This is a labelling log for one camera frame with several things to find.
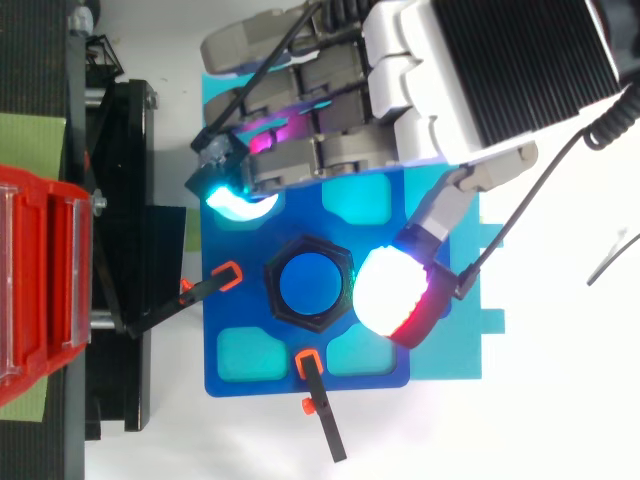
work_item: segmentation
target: red container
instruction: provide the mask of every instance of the red container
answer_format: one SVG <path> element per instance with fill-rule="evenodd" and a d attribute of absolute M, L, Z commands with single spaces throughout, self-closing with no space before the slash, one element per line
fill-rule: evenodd
<path fill-rule="evenodd" d="M 91 232 L 84 190 L 0 166 L 0 406 L 89 340 Z"/>

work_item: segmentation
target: pink light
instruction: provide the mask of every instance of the pink light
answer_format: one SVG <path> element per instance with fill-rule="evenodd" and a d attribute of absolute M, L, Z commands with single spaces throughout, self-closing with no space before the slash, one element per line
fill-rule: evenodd
<path fill-rule="evenodd" d="M 276 130 L 277 143 L 298 140 L 310 135 L 309 118 L 306 115 L 293 115 L 289 122 Z M 249 150 L 255 155 L 273 147 L 273 136 L 270 131 L 256 135 L 249 142 Z"/>

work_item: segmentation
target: black heat sink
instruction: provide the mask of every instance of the black heat sink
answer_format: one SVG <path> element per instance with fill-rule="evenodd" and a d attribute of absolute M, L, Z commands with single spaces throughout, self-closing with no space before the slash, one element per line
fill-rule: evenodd
<path fill-rule="evenodd" d="M 585 0 L 433 0 L 485 147 L 620 91 Z"/>

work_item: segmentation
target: screw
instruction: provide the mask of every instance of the screw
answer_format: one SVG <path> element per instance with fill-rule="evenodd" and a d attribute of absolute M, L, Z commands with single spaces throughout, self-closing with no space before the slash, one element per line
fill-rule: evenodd
<path fill-rule="evenodd" d="M 93 34 L 93 15 L 88 7 L 76 7 L 68 21 L 71 35 L 88 37 Z"/>
<path fill-rule="evenodd" d="M 149 110 L 157 110 L 158 109 L 158 94 L 156 92 L 148 92 L 147 93 L 147 109 Z"/>
<path fill-rule="evenodd" d="M 102 210 L 107 208 L 107 199 L 102 196 L 102 191 L 100 189 L 96 189 L 93 192 L 93 196 L 91 197 L 91 204 L 93 206 L 93 214 L 96 217 L 102 215 Z"/>

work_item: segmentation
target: metal rod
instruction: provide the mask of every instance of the metal rod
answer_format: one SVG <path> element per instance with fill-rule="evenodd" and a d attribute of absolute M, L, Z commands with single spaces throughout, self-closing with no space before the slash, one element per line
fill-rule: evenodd
<path fill-rule="evenodd" d="M 109 310 L 91 312 L 91 330 L 114 330 L 116 325 Z"/>
<path fill-rule="evenodd" d="M 84 91 L 84 106 L 86 108 L 100 108 L 105 93 L 104 88 L 87 88 Z"/>

